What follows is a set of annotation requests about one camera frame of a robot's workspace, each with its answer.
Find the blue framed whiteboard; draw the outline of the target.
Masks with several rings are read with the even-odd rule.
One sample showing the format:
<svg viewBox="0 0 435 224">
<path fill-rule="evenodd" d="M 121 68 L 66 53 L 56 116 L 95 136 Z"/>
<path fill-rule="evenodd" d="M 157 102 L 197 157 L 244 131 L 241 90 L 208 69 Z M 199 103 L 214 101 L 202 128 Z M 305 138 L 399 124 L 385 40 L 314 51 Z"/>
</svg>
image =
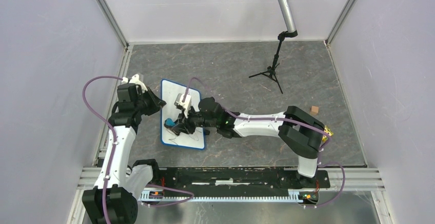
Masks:
<svg viewBox="0 0 435 224">
<path fill-rule="evenodd" d="M 165 124 L 173 126 L 180 115 L 187 112 L 176 107 L 178 101 L 183 98 L 186 86 L 172 80 L 161 80 L 161 99 L 167 104 L 161 111 L 161 142 L 166 146 L 174 146 L 188 149 L 203 150 L 205 148 L 205 132 L 199 127 L 192 134 L 181 132 L 179 135 L 165 127 Z"/>
</svg>

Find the blue whiteboard eraser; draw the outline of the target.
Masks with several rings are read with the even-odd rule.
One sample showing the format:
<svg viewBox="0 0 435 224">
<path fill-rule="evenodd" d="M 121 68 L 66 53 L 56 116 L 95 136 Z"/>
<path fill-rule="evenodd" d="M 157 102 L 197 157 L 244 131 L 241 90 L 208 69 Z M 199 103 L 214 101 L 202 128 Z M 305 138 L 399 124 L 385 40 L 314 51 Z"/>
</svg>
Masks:
<svg viewBox="0 0 435 224">
<path fill-rule="evenodd" d="M 174 126 L 176 126 L 176 122 L 174 122 L 171 118 L 168 118 L 164 121 L 164 127 L 165 128 L 173 128 Z"/>
</svg>

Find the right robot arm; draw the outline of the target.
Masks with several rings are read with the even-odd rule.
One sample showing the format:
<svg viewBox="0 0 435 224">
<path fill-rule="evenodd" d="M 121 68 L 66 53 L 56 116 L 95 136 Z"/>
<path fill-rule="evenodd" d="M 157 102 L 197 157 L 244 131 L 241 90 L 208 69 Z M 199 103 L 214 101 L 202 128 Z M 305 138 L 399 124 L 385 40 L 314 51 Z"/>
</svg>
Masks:
<svg viewBox="0 0 435 224">
<path fill-rule="evenodd" d="M 167 118 L 163 125 L 175 135 L 193 134 L 197 128 L 215 128 L 225 138 L 267 136 L 280 138 L 297 156 L 296 180 L 309 187 L 317 180 L 319 152 L 327 136 L 325 125 L 299 107 L 268 115 L 231 112 L 213 97 L 200 100 L 199 106 L 175 103 L 180 110 L 176 120 Z"/>
</svg>

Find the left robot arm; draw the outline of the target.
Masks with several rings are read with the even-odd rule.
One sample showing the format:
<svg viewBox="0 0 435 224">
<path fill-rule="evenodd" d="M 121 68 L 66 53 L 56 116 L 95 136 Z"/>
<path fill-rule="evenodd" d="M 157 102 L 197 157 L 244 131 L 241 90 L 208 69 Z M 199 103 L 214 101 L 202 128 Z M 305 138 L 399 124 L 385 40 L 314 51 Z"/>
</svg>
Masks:
<svg viewBox="0 0 435 224">
<path fill-rule="evenodd" d="M 109 140 L 102 169 L 93 188 L 82 197 L 92 223 L 135 223 L 140 193 L 146 185 L 155 187 L 161 181 L 155 159 L 138 161 L 130 174 L 127 168 L 142 117 L 160 112 L 166 102 L 140 83 L 119 85 L 117 97 L 105 121 Z"/>
</svg>

